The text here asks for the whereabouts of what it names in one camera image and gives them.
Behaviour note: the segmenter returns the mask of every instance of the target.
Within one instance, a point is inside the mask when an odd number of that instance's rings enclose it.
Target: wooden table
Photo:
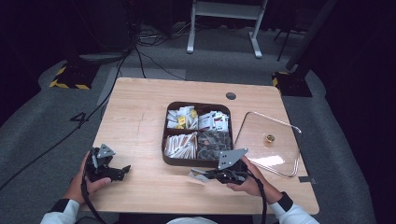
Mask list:
[[[236,94],[236,99],[227,99],[227,92]],[[188,177],[190,167],[171,166],[163,161],[166,108],[175,101],[227,106],[233,140],[248,111],[289,122],[275,87],[121,77],[93,145],[104,143],[116,151],[111,167],[120,169],[130,164],[132,170],[123,181],[113,182],[93,195],[95,208],[119,213],[261,214],[260,197],[234,192],[216,179],[203,184]],[[262,172],[307,212],[318,212],[311,184],[300,183],[298,178],[307,176],[302,160],[293,178]]]

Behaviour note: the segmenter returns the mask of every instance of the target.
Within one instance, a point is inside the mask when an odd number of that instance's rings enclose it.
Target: gray carpet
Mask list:
[[[258,41],[263,57],[258,60],[247,38],[251,30],[203,30],[196,36],[193,54],[186,53],[186,35],[157,47],[139,47],[139,50],[166,70],[185,73],[187,80],[272,85],[272,73],[286,71],[285,64],[296,47],[287,46],[281,61],[277,62],[283,37],[274,42],[275,32],[260,31]],[[298,41],[297,37],[290,38],[290,43]],[[148,57],[142,56],[142,60],[146,71],[161,69]],[[89,91],[50,88],[62,64],[53,65],[41,75],[41,92],[0,128],[1,184],[75,129],[78,124],[69,121],[72,117],[80,112],[91,114],[117,65],[102,65]],[[135,51],[122,67],[140,69]],[[122,74],[129,74],[128,69],[122,70]],[[312,98],[282,99],[290,122],[304,133],[301,151],[309,174],[317,181],[313,188],[320,212],[314,217],[321,223],[375,223],[367,184],[324,99],[325,90],[313,72],[308,74],[306,81]],[[83,155],[91,148],[103,110],[105,108],[99,109],[74,134],[0,191],[1,223],[39,223],[62,196]],[[79,214],[80,217],[86,215],[90,213]],[[117,214],[101,215],[108,223],[118,219]],[[275,220],[274,216],[269,216],[267,223]]]

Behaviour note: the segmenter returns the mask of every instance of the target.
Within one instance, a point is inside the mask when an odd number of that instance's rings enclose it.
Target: white sleeve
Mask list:
[[[61,199],[44,215],[41,224],[74,224],[79,203],[69,199]]]
[[[316,224],[318,223],[301,206],[294,204],[287,193],[277,203],[269,204],[280,224]]]

